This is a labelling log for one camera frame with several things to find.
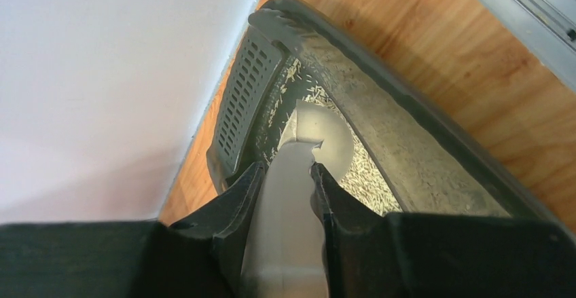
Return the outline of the clear plastic scoop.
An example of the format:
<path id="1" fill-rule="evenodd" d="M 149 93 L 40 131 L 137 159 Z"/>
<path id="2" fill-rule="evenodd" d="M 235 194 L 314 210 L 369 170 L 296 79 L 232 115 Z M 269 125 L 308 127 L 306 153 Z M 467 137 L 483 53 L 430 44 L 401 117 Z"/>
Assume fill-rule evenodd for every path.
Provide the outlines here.
<path id="1" fill-rule="evenodd" d="M 240 275 L 241 297 L 328 297 L 325 234 L 315 210 L 316 161 L 341 179 L 354 154 L 346 122 L 297 100 L 257 197 Z"/>

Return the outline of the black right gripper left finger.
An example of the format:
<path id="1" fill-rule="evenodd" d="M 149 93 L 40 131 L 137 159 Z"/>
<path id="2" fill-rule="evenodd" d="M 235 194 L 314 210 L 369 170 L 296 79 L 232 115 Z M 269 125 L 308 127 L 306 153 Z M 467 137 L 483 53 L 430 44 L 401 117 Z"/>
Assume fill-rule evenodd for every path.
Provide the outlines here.
<path id="1" fill-rule="evenodd" d="M 1 226 L 2 297 L 235 297 L 265 166 L 172 225 Z"/>

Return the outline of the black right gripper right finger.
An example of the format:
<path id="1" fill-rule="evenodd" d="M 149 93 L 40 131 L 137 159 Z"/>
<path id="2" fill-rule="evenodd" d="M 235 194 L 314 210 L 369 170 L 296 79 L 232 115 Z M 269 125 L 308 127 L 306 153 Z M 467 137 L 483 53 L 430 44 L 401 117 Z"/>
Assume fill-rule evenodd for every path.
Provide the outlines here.
<path id="1" fill-rule="evenodd" d="M 331 297 L 574 297 L 575 242 L 534 219 L 378 215 L 310 169 Z"/>

